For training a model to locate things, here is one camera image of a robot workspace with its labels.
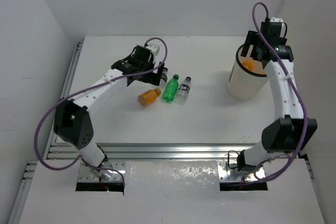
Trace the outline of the left aluminium rail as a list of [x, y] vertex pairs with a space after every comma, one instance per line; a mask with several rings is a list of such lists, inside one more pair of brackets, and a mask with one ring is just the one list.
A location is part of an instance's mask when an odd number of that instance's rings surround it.
[[[74, 48], [60, 98], [66, 97], [70, 93], [70, 88], [71, 88], [72, 81], [73, 81], [73, 78], [74, 78], [74, 75], [75, 75], [75, 71], [76, 71], [76, 67], [77, 67], [77, 64], [78, 64], [79, 57], [80, 57], [80, 53], [82, 51], [83, 43], [84, 43], [84, 40], [79, 41]], [[46, 149], [44, 151], [43, 159], [48, 158], [49, 150], [50, 150], [51, 146], [53, 144], [55, 144], [55, 142], [57, 140], [57, 136], [53, 132], [53, 127], [54, 127], [54, 125], [52, 124], [50, 134], [49, 134], [49, 137], [48, 137], [48, 142], [47, 142], [47, 145], [46, 145]]]

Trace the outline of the orange bottle facing camera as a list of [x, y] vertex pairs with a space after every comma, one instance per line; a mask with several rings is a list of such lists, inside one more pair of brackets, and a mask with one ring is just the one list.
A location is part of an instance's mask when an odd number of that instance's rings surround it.
[[253, 71], [255, 65], [252, 59], [246, 59], [241, 64], [249, 71]]

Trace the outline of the orange bottle sideways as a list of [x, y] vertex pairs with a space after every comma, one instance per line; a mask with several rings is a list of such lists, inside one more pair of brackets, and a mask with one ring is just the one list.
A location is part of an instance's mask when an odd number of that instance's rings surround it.
[[142, 106], [148, 106], [151, 105], [153, 102], [155, 102], [160, 95], [161, 90], [159, 88], [148, 90], [138, 96], [138, 102]]

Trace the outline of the white bin with black rim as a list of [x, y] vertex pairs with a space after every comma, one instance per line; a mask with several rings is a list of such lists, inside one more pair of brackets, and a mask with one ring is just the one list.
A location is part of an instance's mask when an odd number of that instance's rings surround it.
[[[241, 45], [235, 54], [235, 61], [228, 79], [227, 90], [235, 98], [239, 100], [251, 100], [262, 87], [267, 83], [268, 78], [262, 63], [250, 57], [252, 46], [250, 46], [246, 57], [242, 57], [243, 45]], [[246, 59], [254, 61], [253, 71], [247, 70], [242, 62]]]

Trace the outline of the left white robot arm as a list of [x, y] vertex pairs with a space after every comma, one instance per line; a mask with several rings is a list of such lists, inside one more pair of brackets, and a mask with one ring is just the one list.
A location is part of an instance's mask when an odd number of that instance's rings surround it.
[[130, 55], [115, 62], [94, 85], [56, 107], [54, 133], [74, 146], [89, 167], [110, 166], [106, 154], [93, 140], [92, 115], [133, 81], [159, 85], [163, 67], [154, 67], [159, 51], [157, 45], [137, 45]]

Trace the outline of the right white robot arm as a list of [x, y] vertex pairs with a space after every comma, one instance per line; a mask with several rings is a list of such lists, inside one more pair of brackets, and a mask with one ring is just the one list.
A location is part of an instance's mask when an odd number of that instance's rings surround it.
[[251, 172], [262, 161], [281, 154], [301, 151], [318, 124], [303, 111], [297, 97], [293, 74], [293, 53], [281, 35], [286, 29], [280, 22], [264, 21], [260, 32], [249, 31], [242, 56], [252, 46], [251, 57], [261, 62], [269, 80], [275, 107], [275, 120], [261, 134], [261, 141], [237, 157], [237, 170]]

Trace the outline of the front aluminium rail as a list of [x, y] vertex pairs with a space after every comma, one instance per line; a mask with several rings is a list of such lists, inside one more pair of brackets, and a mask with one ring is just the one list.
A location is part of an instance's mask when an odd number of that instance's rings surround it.
[[223, 159], [253, 144], [99, 144], [109, 159], [211, 160]]

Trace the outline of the black label clear bottle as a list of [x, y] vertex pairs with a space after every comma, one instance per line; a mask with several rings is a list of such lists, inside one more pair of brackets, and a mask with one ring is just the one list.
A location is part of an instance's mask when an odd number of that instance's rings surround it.
[[167, 72], [168, 72], [168, 69], [166, 67], [164, 67], [163, 71], [162, 71], [162, 74], [161, 74], [161, 77], [160, 77], [160, 86], [161, 87], [164, 87], [167, 83]]

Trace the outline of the green plastic bottle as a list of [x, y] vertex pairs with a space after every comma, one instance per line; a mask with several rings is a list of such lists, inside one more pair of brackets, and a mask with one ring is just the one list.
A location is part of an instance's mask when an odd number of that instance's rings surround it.
[[175, 74], [167, 83], [162, 95], [162, 100], [165, 102], [172, 102], [179, 87], [179, 75]]

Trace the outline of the blue label clear bottle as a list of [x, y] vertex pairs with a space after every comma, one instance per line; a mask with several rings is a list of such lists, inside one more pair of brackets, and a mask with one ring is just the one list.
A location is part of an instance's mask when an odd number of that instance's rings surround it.
[[192, 81], [191, 77], [186, 77], [185, 80], [181, 82], [175, 95], [176, 103], [183, 104], [187, 100], [188, 94], [191, 89], [191, 81]]

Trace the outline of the aluminium rail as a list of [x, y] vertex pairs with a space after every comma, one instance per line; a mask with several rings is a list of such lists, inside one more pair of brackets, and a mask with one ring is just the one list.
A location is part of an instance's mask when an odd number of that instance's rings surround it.
[[223, 159], [253, 144], [99, 144], [109, 159], [211, 160]]
[[[73, 81], [73, 78], [74, 78], [74, 75], [75, 75], [75, 71], [76, 71], [76, 67], [77, 67], [77, 64], [78, 64], [79, 57], [80, 57], [80, 53], [82, 51], [83, 43], [84, 43], [84, 40], [79, 41], [74, 48], [60, 98], [66, 97], [70, 93], [70, 88], [71, 88], [72, 81]], [[53, 144], [55, 144], [55, 142], [57, 140], [57, 136], [53, 132], [53, 127], [54, 127], [54, 125], [52, 124], [50, 134], [49, 134], [49, 137], [48, 137], [48, 142], [47, 142], [47, 145], [46, 145], [46, 149], [44, 151], [43, 159], [48, 158], [49, 150], [50, 150], [51, 146]]]

